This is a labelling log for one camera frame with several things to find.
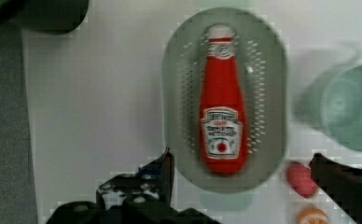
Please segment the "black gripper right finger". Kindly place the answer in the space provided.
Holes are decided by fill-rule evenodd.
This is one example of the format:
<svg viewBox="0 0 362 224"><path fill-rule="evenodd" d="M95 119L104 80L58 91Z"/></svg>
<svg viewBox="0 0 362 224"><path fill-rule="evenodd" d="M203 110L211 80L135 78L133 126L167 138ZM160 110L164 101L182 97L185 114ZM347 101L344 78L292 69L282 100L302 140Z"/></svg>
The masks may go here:
<svg viewBox="0 0 362 224"><path fill-rule="evenodd" d="M362 169L337 163L321 153L309 162L311 178L356 224L362 224Z"/></svg>

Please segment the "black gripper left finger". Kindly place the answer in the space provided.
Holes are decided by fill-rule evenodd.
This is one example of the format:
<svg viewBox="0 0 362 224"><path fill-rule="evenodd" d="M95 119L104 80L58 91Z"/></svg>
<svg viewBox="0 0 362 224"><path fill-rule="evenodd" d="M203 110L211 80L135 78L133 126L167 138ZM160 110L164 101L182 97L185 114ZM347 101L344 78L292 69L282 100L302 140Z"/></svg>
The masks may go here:
<svg viewBox="0 0 362 224"><path fill-rule="evenodd" d="M150 196L170 203L174 186L174 156L170 149L130 174L115 175L96 190L96 202L104 210L121 206L127 199Z"/></svg>

